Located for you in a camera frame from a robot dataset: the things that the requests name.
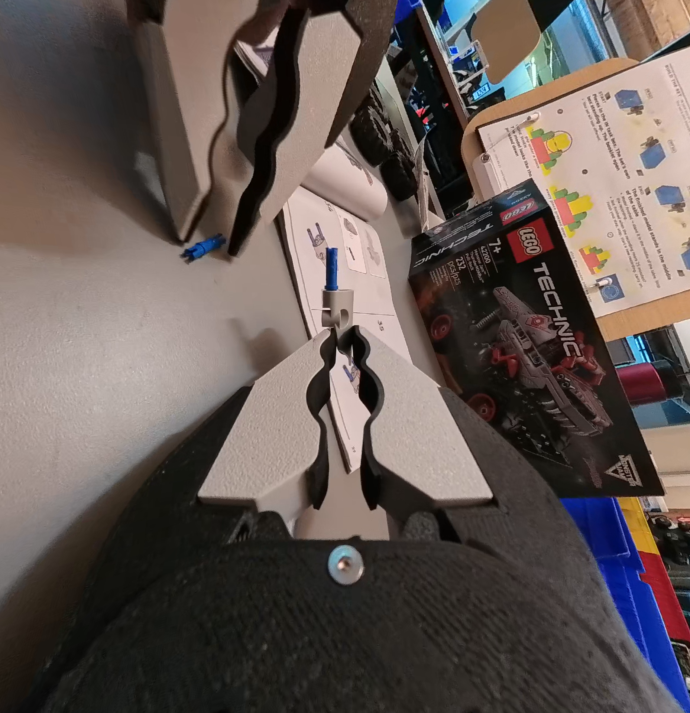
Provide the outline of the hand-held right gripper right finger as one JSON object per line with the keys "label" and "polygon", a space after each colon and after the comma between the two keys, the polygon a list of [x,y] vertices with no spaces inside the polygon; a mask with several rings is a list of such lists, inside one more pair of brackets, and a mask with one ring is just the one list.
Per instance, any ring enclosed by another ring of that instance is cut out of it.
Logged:
{"label": "hand-held right gripper right finger", "polygon": [[370,509],[436,512],[489,504],[492,490],[437,383],[362,326],[351,330]]}

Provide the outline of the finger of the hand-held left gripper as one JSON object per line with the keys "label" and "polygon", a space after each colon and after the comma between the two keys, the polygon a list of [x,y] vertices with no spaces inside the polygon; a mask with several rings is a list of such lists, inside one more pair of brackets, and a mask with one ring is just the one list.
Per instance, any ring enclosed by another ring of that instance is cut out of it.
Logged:
{"label": "finger of the hand-held left gripper", "polygon": [[190,240],[213,188],[212,154],[229,114],[229,54],[243,31],[266,37],[281,17],[281,1],[135,1],[156,166],[181,243]]}
{"label": "finger of the hand-held left gripper", "polygon": [[340,100],[363,40],[359,8],[289,8],[279,26],[266,79],[239,119],[253,144],[253,174],[227,246],[241,254],[272,221],[332,142]]}

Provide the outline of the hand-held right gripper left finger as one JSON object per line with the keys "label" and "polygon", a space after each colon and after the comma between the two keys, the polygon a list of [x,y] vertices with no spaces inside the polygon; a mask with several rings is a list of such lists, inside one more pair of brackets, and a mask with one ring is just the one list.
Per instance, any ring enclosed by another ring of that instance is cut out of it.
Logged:
{"label": "hand-held right gripper left finger", "polygon": [[256,510],[319,509],[328,490],[327,429],[336,361],[333,329],[257,379],[198,491],[204,503]]}

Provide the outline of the grey toy panel piece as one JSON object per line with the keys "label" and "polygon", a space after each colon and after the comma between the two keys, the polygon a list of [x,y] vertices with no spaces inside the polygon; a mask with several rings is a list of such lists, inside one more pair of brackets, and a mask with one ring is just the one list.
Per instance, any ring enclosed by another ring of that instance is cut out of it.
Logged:
{"label": "grey toy panel piece", "polygon": [[353,290],[322,290],[322,306],[322,327],[346,331],[352,326],[354,311]]}

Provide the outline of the grey desk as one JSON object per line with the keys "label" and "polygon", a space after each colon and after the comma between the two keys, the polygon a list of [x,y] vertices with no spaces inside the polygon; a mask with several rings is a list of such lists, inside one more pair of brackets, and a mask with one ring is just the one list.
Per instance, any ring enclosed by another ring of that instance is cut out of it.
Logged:
{"label": "grey desk", "polygon": [[306,339],[274,224],[171,239],[123,1],[0,1],[0,611],[71,598],[112,498]]}

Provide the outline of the black toy set box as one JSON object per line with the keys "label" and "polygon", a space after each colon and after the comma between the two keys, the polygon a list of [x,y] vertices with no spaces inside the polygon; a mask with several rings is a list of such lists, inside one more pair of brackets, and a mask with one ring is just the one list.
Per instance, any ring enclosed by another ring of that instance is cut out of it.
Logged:
{"label": "black toy set box", "polygon": [[449,389],[555,494],[664,494],[553,209],[533,180],[415,237],[408,278]]}

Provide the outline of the open white instruction booklet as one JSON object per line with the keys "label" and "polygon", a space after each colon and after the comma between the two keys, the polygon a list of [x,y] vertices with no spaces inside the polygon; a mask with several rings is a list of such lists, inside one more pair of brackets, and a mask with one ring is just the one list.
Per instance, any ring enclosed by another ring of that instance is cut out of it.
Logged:
{"label": "open white instruction booklet", "polygon": [[325,253],[338,250],[338,287],[353,291],[353,322],[411,361],[395,312],[385,253],[372,220],[388,206],[384,184],[339,138],[284,205],[278,227],[309,337],[323,331]]}

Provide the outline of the yellow storage bin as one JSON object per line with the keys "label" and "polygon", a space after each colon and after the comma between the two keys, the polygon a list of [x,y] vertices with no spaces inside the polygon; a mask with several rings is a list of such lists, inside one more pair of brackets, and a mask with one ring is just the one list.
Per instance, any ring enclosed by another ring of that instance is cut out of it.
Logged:
{"label": "yellow storage bin", "polygon": [[617,503],[640,556],[645,554],[660,559],[660,551],[650,530],[640,499],[621,497],[617,498]]}

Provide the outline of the dark red bin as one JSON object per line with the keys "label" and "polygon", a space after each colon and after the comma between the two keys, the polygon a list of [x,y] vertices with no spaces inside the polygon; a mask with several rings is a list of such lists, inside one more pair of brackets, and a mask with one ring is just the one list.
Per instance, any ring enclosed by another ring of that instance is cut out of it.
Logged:
{"label": "dark red bin", "polygon": [[679,375],[665,361],[631,364],[619,370],[619,378],[632,406],[656,404],[683,396]]}

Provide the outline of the red storage bin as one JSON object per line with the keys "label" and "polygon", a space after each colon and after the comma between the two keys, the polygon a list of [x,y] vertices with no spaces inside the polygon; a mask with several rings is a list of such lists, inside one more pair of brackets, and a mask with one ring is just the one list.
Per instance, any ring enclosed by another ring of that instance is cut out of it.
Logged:
{"label": "red storage bin", "polygon": [[663,560],[660,555],[645,550],[639,550],[638,554],[644,568],[641,579],[652,589],[668,637],[690,646],[690,628]]}

